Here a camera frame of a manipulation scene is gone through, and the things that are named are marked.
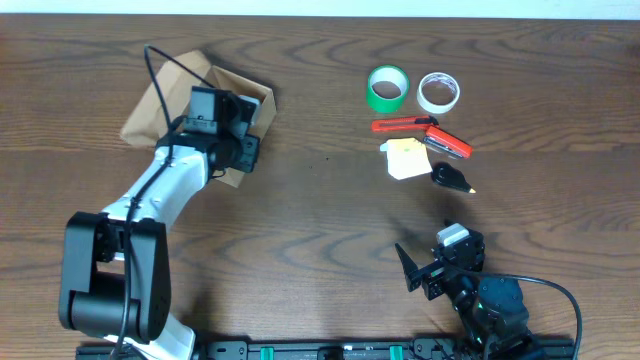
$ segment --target yellow sticky note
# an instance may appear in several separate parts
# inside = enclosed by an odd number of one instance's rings
[[[387,152],[387,166],[391,176],[398,180],[428,174],[431,164],[427,147],[414,138],[391,139],[380,145]]]

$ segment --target cardboard box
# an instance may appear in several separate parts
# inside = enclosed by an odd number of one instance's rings
[[[230,71],[211,65],[200,51],[192,51],[176,57],[196,74],[200,75],[214,86],[231,90],[236,95],[246,95],[259,99],[262,106],[254,126],[249,133],[264,139],[269,126],[276,116],[276,102],[273,90],[246,79]],[[171,120],[189,112],[191,87],[202,85],[202,82],[191,74],[182,70],[172,62],[165,62],[156,74],[158,84],[167,102]],[[124,141],[136,147],[155,146],[158,139],[167,133],[160,100],[153,84],[150,84],[142,99],[120,130]],[[228,169],[227,174],[217,180],[238,187],[245,174],[235,169]]]

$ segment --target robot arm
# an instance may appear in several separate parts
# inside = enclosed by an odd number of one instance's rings
[[[215,171],[253,171],[259,139],[247,131],[259,108],[257,99],[194,87],[182,132],[158,141],[154,160],[131,189],[101,213],[78,212],[69,220],[58,311],[65,328],[116,341],[125,280],[122,274],[98,271],[97,263],[122,259],[127,214],[133,198],[146,187],[130,225],[131,301],[125,342],[148,359],[191,359],[195,333],[169,314],[166,236]],[[169,165],[159,172],[170,154]]]

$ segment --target wooden table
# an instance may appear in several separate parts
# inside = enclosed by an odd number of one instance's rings
[[[201,49],[276,92],[255,173],[208,186],[169,236],[186,325],[253,340],[460,333],[447,299],[407,292],[393,249],[431,262],[450,218],[486,235],[487,270],[575,295],[582,359],[640,353],[640,23],[5,15],[0,34],[1,358],[71,358],[92,340],[58,322],[64,228],[151,161],[118,135],[149,84],[145,43]],[[428,72],[456,77],[440,120],[474,146],[454,165],[477,194],[388,176],[365,101],[387,63],[411,94]],[[398,115],[416,113],[410,95]],[[574,336],[560,293],[523,288],[534,332]]]

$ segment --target black cable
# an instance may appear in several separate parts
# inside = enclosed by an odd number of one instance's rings
[[[151,49],[154,52],[156,52],[159,55],[164,56],[167,60],[171,61],[172,63],[180,66],[182,68],[182,70],[188,72],[189,74],[191,74],[193,77],[195,77],[196,79],[202,81],[205,85],[207,85],[208,87],[215,89],[216,87],[213,86],[210,82],[208,82],[207,80],[205,80],[202,76],[194,73],[191,69],[189,69],[188,67],[184,66],[182,63],[180,63],[178,60],[174,59],[173,57],[171,57],[171,55],[168,55],[167,53],[165,53],[164,51],[158,49],[157,47],[153,46],[153,45],[145,45],[145,58],[148,57],[148,50],[147,49]]]
[[[198,74],[194,73],[182,63],[167,55],[162,50],[152,46],[145,45],[144,46],[144,60],[147,66],[147,70],[149,71],[149,76],[151,77],[151,82],[153,83],[154,88],[156,89],[156,93],[158,94],[158,98],[160,99],[160,105],[162,107],[162,112],[164,113],[164,118],[167,124],[167,135],[169,137],[169,153],[165,158],[162,166],[147,180],[147,182],[142,185],[138,193],[131,199],[131,203],[129,204],[129,210],[127,211],[127,217],[124,222],[124,233],[123,233],[123,253],[124,253],[124,306],[122,309],[122,319],[120,322],[120,333],[118,334],[118,340],[116,341],[116,345],[114,346],[111,354],[109,355],[109,359],[117,359],[120,351],[122,350],[122,344],[124,343],[124,338],[127,336],[127,326],[129,320],[129,312],[131,305],[131,222],[133,221],[133,215],[135,214],[136,209],[144,193],[153,185],[153,182],[156,181],[158,177],[162,174],[162,172],[171,165],[171,161],[173,160],[173,136],[176,129],[180,126],[180,123],[186,115],[178,116],[173,122],[169,117],[169,109],[167,107],[167,102],[164,99],[164,95],[162,94],[162,90],[160,89],[160,85],[158,84],[158,79],[156,78],[156,74],[153,71],[153,67],[151,66],[151,58],[149,56],[149,50],[153,50],[154,52],[164,56],[169,61],[175,63],[183,70],[188,72],[189,74],[196,77],[198,80],[202,81],[206,85],[215,88],[211,83],[200,77]]]
[[[582,313],[580,312],[580,306],[578,305],[578,301],[576,300],[575,297],[573,297],[573,295],[569,292],[569,290],[563,288],[562,286],[549,281],[549,280],[544,280],[544,279],[538,279],[538,278],[534,278],[534,277],[529,277],[529,276],[522,276],[522,275],[512,275],[512,274],[492,274],[492,273],[485,273],[485,272],[477,272],[477,271],[469,271],[469,270],[465,270],[462,269],[456,265],[453,265],[451,262],[449,262],[449,260],[447,260],[445,257],[441,257],[440,262],[442,262],[444,264],[445,267],[451,268],[454,271],[457,271],[463,275],[467,275],[467,276],[473,276],[473,277],[489,277],[489,278],[503,278],[503,279],[513,279],[513,280],[519,280],[519,281],[526,281],[526,282],[530,282],[530,283],[534,283],[534,284],[540,284],[540,285],[546,285],[549,287],[552,287],[558,291],[560,291],[561,293],[564,294],[564,296],[566,296],[569,301],[571,301],[571,305],[573,305],[573,310],[576,313],[576,342],[574,345],[574,351],[573,351],[573,360],[577,360],[578,359],[578,352],[580,350],[580,341],[582,340]]]

